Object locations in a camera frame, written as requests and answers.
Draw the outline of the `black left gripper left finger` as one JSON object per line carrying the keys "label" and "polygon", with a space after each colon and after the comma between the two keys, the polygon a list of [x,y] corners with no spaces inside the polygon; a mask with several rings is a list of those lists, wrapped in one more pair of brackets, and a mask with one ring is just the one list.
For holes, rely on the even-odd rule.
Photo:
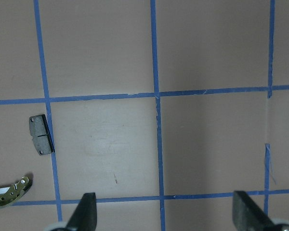
{"label": "black left gripper left finger", "polygon": [[95,193],[85,193],[65,226],[68,231],[95,231],[97,204]]}

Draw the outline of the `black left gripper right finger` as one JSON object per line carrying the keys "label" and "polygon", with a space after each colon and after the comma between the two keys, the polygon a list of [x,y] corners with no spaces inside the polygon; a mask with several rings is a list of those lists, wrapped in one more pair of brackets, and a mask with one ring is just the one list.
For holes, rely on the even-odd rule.
{"label": "black left gripper right finger", "polygon": [[273,231],[275,224],[245,191],[234,191],[232,221],[237,231]]}

